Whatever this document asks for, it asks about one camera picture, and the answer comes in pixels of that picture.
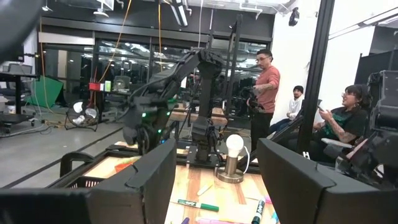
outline wooden table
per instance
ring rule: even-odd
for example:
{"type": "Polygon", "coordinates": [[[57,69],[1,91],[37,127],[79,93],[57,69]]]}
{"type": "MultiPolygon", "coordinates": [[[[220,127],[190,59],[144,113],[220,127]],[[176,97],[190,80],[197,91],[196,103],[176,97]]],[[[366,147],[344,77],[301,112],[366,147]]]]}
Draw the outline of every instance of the wooden table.
{"type": "MultiPolygon", "coordinates": [[[[177,149],[183,154],[185,149],[177,149]]],[[[85,176],[109,178],[116,172],[114,167],[121,158],[108,157],[89,170],[85,176]]],[[[240,184],[228,184],[217,179],[213,169],[197,169],[194,167],[177,166],[175,180],[170,198],[165,224],[179,224],[184,218],[190,218],[190,224],[196,223],[196,218],[228,219],[235,222],[251,223],[256,212],[258,200],[268,195],[262,178],[258,174],[245,174],[240,184]],[[201,196],[198,191],[206,184],[212,186],[201,196]],[[178,199],[191,200],[219,206],[219,212],[202,210],[175,203],[178,199]]],[[[271,216],[274,213],[272,205],[266,204],[262,214],[261,224],[274,224],[271,216]]]]}
{"type": "MultiPolygon", "coordinates": [[[[178,108],[175,108],[178,110],[185,110],[183,107],[182,103],[178,104],[178,108]]],[[[179,111],[172,111],[172,114],[170,115],[170,120],[172,121],[184,121],[185,117],[187,116],[187,112],[179,112],[179,111]]],[[[213,108],[213,114],[218,114],[218,115],[224,115],[223,109],[221,108],[213,108]]],[[[198,119],[198,114],[192,113],[191,114],[191,122],[195,122],[198,119]]],[[[226,118],[222,118],[219,116],[212,116],[211,119],[213,120],[214,126],[226,126],[228,123],[228,120],[226,118]]]]}

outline marker cap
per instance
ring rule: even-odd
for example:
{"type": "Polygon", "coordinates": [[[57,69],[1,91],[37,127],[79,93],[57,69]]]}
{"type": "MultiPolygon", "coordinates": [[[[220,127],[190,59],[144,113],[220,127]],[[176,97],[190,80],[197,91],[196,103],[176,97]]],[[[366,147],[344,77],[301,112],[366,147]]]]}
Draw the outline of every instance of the marker cap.
{"type": "Polygon", "coordinates": [[[214,205],[207,205],[207,204],[202,204],[200,206],[200,208],[202,209],[206,209],[206,210],[210,210],[210,211],[214,211],[214,212],[218,212],[219,208],[217,206],[214,205]]]}

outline white cord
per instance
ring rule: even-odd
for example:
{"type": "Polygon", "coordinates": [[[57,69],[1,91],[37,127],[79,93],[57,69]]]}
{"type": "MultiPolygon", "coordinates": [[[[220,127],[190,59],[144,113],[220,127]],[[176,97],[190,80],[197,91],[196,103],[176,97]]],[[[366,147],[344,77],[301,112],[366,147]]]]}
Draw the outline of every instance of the white cord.
{"type": "Polygon", "coordinates": [[[246,153],[248,154],[248,164],[246,164],[246,169],[244,170],[243,174],[245,174],[245,173],[248,171],[248,169],[249,169],[249,163],[250,163],[250,153],[249,153],[249,150],[247,149],[246,146],[244,146],[244,149],[246,150],[246,153]]]}
{"type": "Polygon", "coordinates": [[[199,41],[198,47],[200,47],[200,29],[201,29],[201,9],[203,8],[203,0],[200,1],[200,13],[199,13],[199,41]]]}
{"type": "Polygon", "coordinates": [[[43,126],[44,126],[44,124],[42,124],[40,127],[37,127],[37,128],[31,128],[31,129],[28,129],[28,130],[25,130],[25,131],[19,131],[19,132],[17,132],[17,133],[8,134],[8,135],[6,135],[6,136],[0,136],[0,138],[2,138],[2,137],[16,136],[16,135],[18,135],[18,134],[22,134],[22,133],[25,133],[25,132],[28,132],[28,131],[34,131],[34,130],[37,130],[37,129],[39,129],[39,128],[43,128],[43,126]]]}

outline seated person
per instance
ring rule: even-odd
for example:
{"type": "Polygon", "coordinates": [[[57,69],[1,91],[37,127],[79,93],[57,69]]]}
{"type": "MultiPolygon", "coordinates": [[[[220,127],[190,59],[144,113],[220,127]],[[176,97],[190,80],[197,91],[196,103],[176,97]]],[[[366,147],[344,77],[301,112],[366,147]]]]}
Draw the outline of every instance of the seated person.
{"type": "MultiPolygon", "coordinates": [[[[315,123],[307,152],[313,161],[334,162],[323,153],[326,144],[322,138],[333,139],[343,143],[354,144],[364,134],[368,113],[365,109],[370,105],[370,95],[366,86],[351,85],[342,94],[342,107],[331,111],[319,111],[323,122],[315,123]]],[[[281,142],[286,148],[297,151],[297,135],[281,142]]]]}
{"type": "Polygon", "coordinates": [[[289,110],[287,111],[286,116],[288,118],[282,119],[275,124],[269,127],[269,135],[276,132],[283,130],[290,121],[294,120],[301,109],[301,105],[304,99],[304,87],[302,86],[295,86],[293,88],[293,99],[289,102],[289,110]]]}

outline table lamp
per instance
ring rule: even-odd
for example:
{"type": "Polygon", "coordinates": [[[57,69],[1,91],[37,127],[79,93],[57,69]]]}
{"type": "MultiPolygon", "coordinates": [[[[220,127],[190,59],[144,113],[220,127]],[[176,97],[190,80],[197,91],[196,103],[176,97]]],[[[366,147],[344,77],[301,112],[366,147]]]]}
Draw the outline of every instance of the table lamp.
{"type": "Polygon", "coordinates": [[[244,144],[243,138],[237,134],[232,134],[226,140],[228,156],[225,167],[220,167],[216,171],[216,177],[223,182],[237,184],[243,181],[243,172],[236,168],[238,156],[244,144]]]}

